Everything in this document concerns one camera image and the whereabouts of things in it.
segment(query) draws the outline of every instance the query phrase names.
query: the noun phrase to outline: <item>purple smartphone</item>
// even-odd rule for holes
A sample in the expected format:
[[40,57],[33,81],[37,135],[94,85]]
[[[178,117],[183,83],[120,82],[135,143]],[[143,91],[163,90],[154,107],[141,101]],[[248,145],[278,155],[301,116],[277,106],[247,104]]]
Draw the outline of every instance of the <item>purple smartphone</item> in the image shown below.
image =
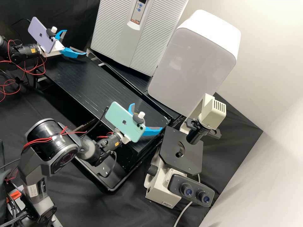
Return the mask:
[[44,27],[37,17],[32,18],[31,24],[28,27],[28,33],[30,33],[46,53],[51,52],[56,39],[54,37],[49,37],[46,33],[46,27]]

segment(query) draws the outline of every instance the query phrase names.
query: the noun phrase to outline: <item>white knob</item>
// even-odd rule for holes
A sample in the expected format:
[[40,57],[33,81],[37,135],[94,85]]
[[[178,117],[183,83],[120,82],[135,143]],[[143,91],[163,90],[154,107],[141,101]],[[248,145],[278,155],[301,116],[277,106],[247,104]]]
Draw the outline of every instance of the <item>white knob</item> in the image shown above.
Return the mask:
[[52,33],[56,33],[56,32],[57,32],[57,28],[56,28],[55,26],[53,26],[53,27],[51,28],[51,32],[52,32]]
[[145,116],[145,113],[142,111],[138,114],[138,118],[140,118],[140,119],[143,119],[144,116]]

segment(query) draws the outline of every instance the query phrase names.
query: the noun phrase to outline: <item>white box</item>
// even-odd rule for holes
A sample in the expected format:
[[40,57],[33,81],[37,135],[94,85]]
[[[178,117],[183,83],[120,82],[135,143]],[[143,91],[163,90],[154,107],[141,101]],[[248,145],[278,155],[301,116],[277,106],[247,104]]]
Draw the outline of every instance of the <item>white box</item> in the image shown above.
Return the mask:
[[188,0],[101,0],[91,49],[152,76]]
[[189,117],[205,93],[213,95],[236,64],[241,32],[197,10],[174,32],[148,93]]

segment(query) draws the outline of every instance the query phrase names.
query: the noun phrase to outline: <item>ventilation grille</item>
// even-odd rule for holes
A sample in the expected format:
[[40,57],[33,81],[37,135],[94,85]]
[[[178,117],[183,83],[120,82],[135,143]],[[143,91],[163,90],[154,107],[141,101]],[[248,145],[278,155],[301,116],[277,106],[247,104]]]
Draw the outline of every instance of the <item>ventilation grille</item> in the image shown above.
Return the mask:
[[130,67],[152,76],[187,0],[154,0]]
[[214,100],[214,108],[225,113],[226,105],[224,103],[221,103],[217,100]]
[[131,0],[101,0],[91,48],[114,58]]

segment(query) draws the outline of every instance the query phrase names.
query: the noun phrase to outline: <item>mint green smartphone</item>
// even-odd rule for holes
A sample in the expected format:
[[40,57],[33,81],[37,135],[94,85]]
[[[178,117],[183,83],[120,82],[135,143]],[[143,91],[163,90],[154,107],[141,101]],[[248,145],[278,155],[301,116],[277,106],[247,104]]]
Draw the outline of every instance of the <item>mint green smartphone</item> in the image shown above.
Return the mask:
[[133,116],[117,102],[112,102],[105,118],[133,142],[138,142],[145,131],[145,125],[138,126]]

